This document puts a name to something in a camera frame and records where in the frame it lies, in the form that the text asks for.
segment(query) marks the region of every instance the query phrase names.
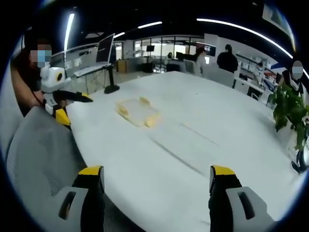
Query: white shirt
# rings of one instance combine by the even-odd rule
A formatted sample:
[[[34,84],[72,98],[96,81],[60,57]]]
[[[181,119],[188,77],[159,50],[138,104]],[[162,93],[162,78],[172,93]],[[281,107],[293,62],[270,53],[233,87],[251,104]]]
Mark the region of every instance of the white shirt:
[[[199,56],[197,57],[197,60],[196,60],[195,63],[196,63],[198,75],[199,75],[200,77],[205,77],[205,76],[206,76],[206,69],[207,69],[205,56],[199,55]]]

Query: cable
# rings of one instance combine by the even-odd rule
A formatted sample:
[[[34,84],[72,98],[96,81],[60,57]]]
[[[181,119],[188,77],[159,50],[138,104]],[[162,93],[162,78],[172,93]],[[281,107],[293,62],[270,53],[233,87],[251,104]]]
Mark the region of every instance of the cable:
[[[32,95],[35,97],[35,99],[38,101],[38,103],[40,104],[40,106],[44,108],[43,102],[41,102],[41,101],[37,98],[37,96],[35,96],[35,94],[34,94],[34,92],[33,92],[32,90],[31,90],[31,93],[32,93]]]

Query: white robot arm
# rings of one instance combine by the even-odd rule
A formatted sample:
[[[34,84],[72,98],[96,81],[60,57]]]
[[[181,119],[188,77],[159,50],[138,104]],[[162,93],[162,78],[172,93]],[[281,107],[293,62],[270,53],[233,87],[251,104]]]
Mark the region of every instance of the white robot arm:
[[[60,90],[65,87],[70,78],[66,78],[64,68],[45,66],[41,69],[41,90],[44,93],[45,110],[56,118],[56,121],[66,126],[70,120],[65,110],[58,104],[60,100],[72,100],[79,102],[92,102],[92,99],[80,92]]]

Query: potted plant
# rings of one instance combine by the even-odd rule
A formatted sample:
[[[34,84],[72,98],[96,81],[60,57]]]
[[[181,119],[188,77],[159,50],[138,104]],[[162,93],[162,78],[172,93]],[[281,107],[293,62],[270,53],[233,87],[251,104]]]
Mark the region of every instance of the potted plant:
[[[286,84],[279,86],[269,96],[269,101],[275,104],[273,116],[281,142],[289,147],[286,147],[288,150],[302,151],[308,131],[304,119],[309,114],[309,106],[304,106],[302,97]]]

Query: table surface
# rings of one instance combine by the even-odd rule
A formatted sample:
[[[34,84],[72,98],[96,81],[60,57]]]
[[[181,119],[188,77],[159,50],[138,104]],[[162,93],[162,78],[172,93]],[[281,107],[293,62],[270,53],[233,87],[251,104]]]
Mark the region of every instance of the table surface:
[[[180,72],[138,78],[94,102],[67,107],[88,166],[102,165],[105,191],[148,232],[210,229],[209,172],[227,166],[278,220],[299,176],[276,137],[272,112],[216,82]],[[115,111],[121,100],[146,97],[161,113],[155,128],[137,128]]]

